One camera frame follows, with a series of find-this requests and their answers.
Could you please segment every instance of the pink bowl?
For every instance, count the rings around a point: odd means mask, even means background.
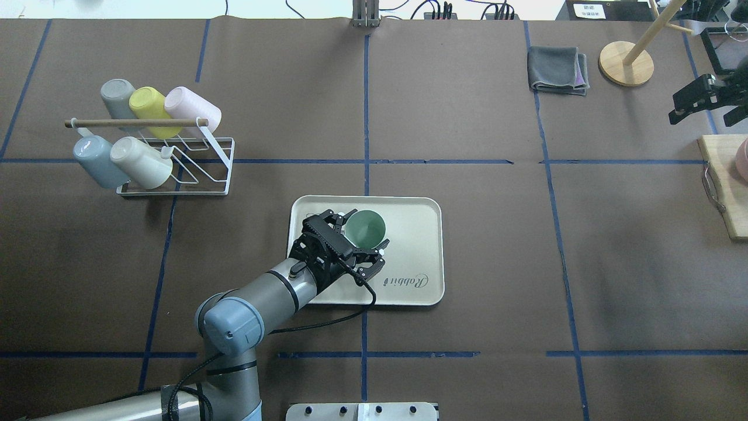
[[[748,139],[746,139],[741,146],[738,148],[738,153],[735,155],[735,166],[738,167],[738,172],[741,174],[745,181],[748,181]]]

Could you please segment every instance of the beige tray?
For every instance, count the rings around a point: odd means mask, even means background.
[[[431,306],[444,296],[444,248],[441,209],[425,197],[303,196],[291,207],[288,250],[301,234],[301,222],[327,209],[347,213],[351,209],[379,213],[387,226],[390,245],[384,250],[384,268],[370,285],[377,304]],[[338,279],[311,303],[368,304],[371,295],[350,275]]]

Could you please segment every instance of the pink cup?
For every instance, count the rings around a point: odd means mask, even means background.
[[[164,110],[172,118],[189,118],[191,120],[197,117],[207,118],[208,130],[211,133],[221,123],[221,110],[184,86],[178,86],[169,92],[164,101]],[[185,129],[198,139],[205,137],[197,127],[185,127]]]
[[[748,181],[748,139],[745,139],[735,155],[735,166],[745,181]]]

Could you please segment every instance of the white metal rack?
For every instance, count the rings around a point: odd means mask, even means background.
[[[140,140],[158,150],[162,157],[170,157],[176,165],[170,179],[155,189],[146,190],[134,183],[117,188],[120,196],[225,196],[229,193],[235,142],[232,137],[215,138],[208,130],[205,118],[153,120],[79,120],[65,121],[65,127],[77,129],[82,136],[92,134],[86,127],[197,127],[205,139],[183,138],[177,134],[170,139]]]

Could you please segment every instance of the wooden board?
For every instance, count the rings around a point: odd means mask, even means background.
[[[722,218],[730,238],[748,240],[748,181],[735,167],[735,154],[748,135],[704,135],[699,139],[717,198],[725,205]]]

